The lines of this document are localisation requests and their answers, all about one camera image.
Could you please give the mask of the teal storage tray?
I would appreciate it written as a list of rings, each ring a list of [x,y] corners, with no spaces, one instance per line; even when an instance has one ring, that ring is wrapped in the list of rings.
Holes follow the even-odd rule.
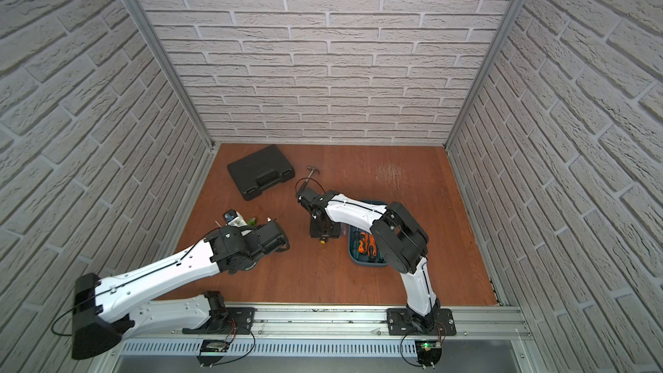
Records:
[[[352,242],[352,237],[357,236],[359,238],[359,235],[361,232],[366,232],[362,231],[360,229],[357,229],[355,226],[348,226],[348,252],[350,255],[350,259],[352,259],[352,262],[355,262],[355,264],[364,266],[364,267],[373,267],[373,268],[384,268],[388,267],[387,262],[385,261],[382,252],[377,248],[377,253],[380,253],[383,257],[384,263],[383,264],[377,264],[376,262],[370,262],[368,257],[366,255],[361,255],[358,260],[355,260],[352,258],[352,255],[350,254],[350,243]]]

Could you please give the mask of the small orange black screwdriver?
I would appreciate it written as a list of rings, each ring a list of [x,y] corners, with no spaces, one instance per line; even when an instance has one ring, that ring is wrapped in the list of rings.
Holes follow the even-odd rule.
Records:
[[[369,239],[369,236],[368,236],[367,233],[361,232],[360,235],[359,235],[359,238],[360,239],[359,239],[357,251],[361,255],[366,255],[367,252],[368,252],[368,239]]]

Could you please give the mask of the large orange black screwdriver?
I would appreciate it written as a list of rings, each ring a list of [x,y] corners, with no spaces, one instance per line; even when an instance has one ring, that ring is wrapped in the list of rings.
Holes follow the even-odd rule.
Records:
[[[369,236],[369,239],[368,239],[368,252],[367,252],[366,256],[368,257],[370,262],[374,262],[374,257],[377,253],[376,240],[375,240],[375,238],[373,237],[372,234],[369,234],[369,233],[367,233],[367,234]]]

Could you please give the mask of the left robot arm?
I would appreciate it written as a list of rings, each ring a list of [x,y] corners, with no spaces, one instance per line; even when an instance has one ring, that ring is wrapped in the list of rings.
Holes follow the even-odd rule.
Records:
[[[132,334],[167,329],[183,333],[221,333],[234,337],[244,315],[234,318],[218,291],[192,300],[156,298],[202,278],[253,269],[260,259],[289,250],[276,221],[247,226],[241,219],[216,228],[194,245],[160,261],[119,276],[80,276],[74,284],[72,350],[74,360],[108,352]]]

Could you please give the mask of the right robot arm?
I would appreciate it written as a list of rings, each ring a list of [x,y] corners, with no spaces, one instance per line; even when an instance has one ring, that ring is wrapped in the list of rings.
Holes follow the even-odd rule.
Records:
[[[307,185],[298,189],[296,198],[311,217],[310,236],[322,243],[338,237],[343,224],[373,236],[386,264],[401,274],[407,324],[417,333],[433,331],[440,302],[428,274],[429,237],[404,205],[370,204],[336,191],[318,194]]]

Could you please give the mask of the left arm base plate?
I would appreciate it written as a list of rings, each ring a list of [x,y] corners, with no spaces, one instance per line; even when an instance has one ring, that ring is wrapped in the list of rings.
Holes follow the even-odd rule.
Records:
[[[202,326],[190,329],[183,328],[183,334],[231,334],[237,330],[238,335],[248,335],[253,326],[257,309],[255,307],[225,307],[223,310],[212,310],[212,315]]]

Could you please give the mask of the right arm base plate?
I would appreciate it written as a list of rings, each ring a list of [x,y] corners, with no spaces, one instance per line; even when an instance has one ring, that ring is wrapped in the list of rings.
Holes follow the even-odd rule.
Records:
[[[391,336],[457,334],[452,311],[448,308],[434,307],[430,314],[421,316],[406,307],[393,307],[387,309],[386,319],[388,333]]]

